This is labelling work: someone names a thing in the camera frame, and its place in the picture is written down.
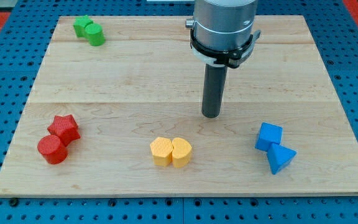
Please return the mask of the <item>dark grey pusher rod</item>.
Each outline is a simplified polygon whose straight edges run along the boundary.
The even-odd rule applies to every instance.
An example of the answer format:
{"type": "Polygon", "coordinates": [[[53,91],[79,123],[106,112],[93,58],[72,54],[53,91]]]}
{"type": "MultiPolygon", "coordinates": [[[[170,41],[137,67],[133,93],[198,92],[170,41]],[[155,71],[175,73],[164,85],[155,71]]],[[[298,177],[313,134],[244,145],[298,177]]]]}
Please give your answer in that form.
{"type": "Polygon", "coordinates": [[[226,74],[225,66],[205,65],[201,112],[207,118],[216,118],[220,114],[226,74]]]}

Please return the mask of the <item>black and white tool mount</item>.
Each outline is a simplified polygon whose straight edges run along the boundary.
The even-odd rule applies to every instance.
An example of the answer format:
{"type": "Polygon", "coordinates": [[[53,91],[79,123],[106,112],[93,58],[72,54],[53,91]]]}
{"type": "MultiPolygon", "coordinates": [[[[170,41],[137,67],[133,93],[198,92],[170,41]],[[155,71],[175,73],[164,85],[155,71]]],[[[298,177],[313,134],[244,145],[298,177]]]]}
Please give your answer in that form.
{"type": "Polygon", "coordinates": [[[218,51],[206,48],[195,38],[194,30],[190,30],[190,46],[193,54],[205,64],[212,67],[238,68],[252,54],[261,30],[250,35],[249,40],[234,50],[218,51]]]}

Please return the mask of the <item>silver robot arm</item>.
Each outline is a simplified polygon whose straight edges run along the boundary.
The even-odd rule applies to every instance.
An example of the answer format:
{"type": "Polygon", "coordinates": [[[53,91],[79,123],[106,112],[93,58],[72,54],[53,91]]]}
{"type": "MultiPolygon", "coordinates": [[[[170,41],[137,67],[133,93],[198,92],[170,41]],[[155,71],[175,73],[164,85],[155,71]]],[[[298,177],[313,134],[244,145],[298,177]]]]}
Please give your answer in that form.
{"type": "Polygon", "coordinates": [[[238,68],[252,54],[260,31],[252,32],[257,0],[195,0],[190,30],[194,55],[205,63],[201,112],[219,116],[228,68],[238,68]]]}

